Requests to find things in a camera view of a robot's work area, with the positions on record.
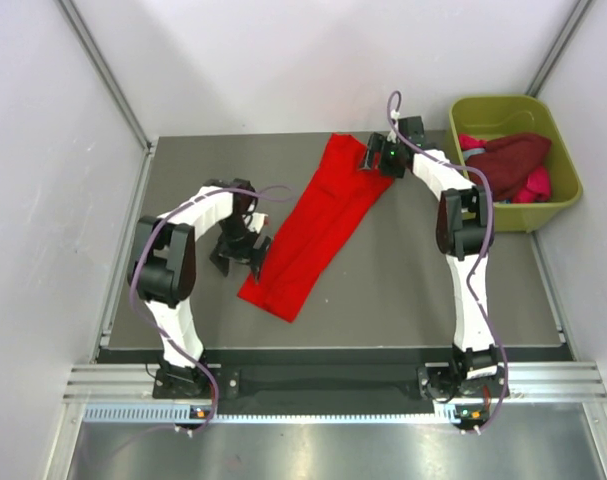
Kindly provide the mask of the red t shirt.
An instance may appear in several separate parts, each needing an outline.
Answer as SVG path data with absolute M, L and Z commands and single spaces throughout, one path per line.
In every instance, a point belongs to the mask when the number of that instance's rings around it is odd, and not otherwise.
M 354 136 L 330 136 L 318 168 L 269 248 L 260 277 L 248 277 L 238 297 L 292 323 L 335 255 L 393 180 L 361 170 L 366 146 Z

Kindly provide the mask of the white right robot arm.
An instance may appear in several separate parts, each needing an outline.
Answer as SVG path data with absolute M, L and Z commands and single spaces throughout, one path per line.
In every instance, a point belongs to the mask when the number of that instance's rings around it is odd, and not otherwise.
M 468 179 L 444 152 L 424 143 L 419 116 L 389 114 L 388 134 L 370 135 L 359 168 L 384 177 L 410 172 L 438 200 L 436 243 L 450 269 L 455 333 L 445 373 L 424 381 L 428 394 L 441 401 L 470 396 L 499 373 L 499 348 L 488 325 L 486 268 L 493 241 L 493 206 L 484 186 Z

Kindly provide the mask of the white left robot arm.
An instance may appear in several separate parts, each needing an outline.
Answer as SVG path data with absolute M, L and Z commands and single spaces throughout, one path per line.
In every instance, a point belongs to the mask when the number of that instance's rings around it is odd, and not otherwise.
M 143 216 L 135 227 L 127 267 L 132 306 L 158 331 L 163 356 L 155 374 L 157 399 L 205 396 L 214 386 L 201 358 L 190 296 L 196 283 L 196 244 L 210 229 L 221 233 L 210 261 L 222 275 L 245 265 L 259 279 L 271 246 L 257 210 L 260 194 L 251 182 L 210 180 L 196 195 L 159 216 Z

